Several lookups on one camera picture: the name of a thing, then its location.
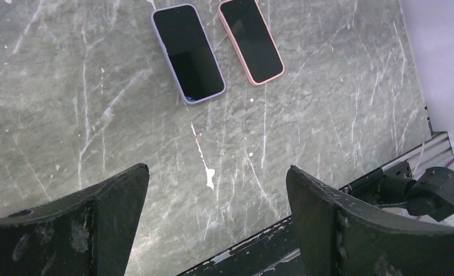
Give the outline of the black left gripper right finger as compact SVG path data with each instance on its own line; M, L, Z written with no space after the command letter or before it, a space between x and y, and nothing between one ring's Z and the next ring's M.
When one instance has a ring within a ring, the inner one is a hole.
M454 275L454 227L381 210L296 166L286 187L306 275Z

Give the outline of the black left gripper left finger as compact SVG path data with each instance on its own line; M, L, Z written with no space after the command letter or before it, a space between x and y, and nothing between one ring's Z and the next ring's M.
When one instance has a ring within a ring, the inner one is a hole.
M0 217L0 275L124 275L148 183L148 166L139 163Z

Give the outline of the blue smartphone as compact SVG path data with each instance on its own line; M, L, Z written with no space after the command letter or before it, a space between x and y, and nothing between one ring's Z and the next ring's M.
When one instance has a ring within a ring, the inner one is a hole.
M157 9L151 23L185 104L199 104L225 92L224 76L192 4Z

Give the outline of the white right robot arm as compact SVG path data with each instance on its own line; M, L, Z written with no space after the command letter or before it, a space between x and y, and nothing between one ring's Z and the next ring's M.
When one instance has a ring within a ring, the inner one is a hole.
M340 188L377 208L400 208L416 220L454 215L454 154L446 132Z

